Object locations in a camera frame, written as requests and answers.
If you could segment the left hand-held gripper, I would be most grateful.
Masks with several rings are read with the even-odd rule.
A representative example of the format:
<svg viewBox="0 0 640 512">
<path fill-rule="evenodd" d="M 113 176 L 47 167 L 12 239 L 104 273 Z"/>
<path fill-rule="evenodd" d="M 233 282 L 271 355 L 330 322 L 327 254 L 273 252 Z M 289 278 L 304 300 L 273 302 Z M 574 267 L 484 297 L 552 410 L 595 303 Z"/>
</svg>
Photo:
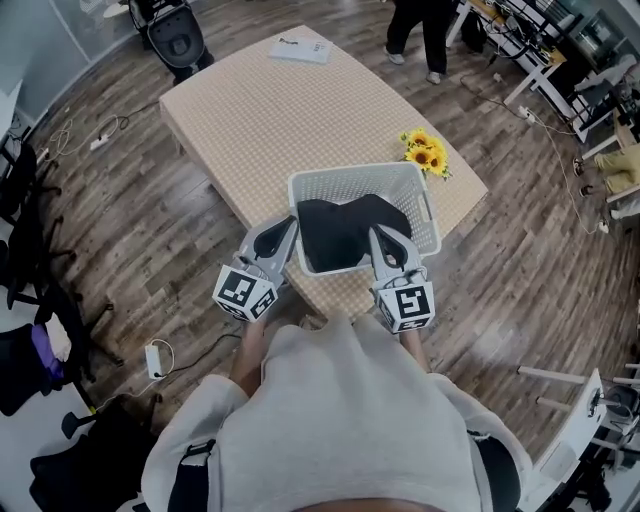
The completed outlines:
<svg viewBox="0 0 640 512">
<path fill-rule="evenodd" d="M 273 217 L 251 228 L 230 265 L 223 265 L 212 298 L 227 313 L 257 322 L 275 304 L 298 236 L 298 219 Z"/>
</svg>

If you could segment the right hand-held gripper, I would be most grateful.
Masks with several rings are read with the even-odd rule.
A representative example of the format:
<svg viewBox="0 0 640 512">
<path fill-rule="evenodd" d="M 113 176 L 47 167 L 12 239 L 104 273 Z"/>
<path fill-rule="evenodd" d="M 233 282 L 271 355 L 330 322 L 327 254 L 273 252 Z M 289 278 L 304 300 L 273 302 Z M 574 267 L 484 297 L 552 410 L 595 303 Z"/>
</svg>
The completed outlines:
<svg viewBox="0 0 640 512">
<path fill-rule="evenodd" d="M 376 278 L 374 303 L 390 332 L 426 327 L 434 319 L 434 291 L 427 269 L 421 267 L 416 245 L 401 232 L 381 224 L 370 228 L 369 242 Z"/>
</svg>

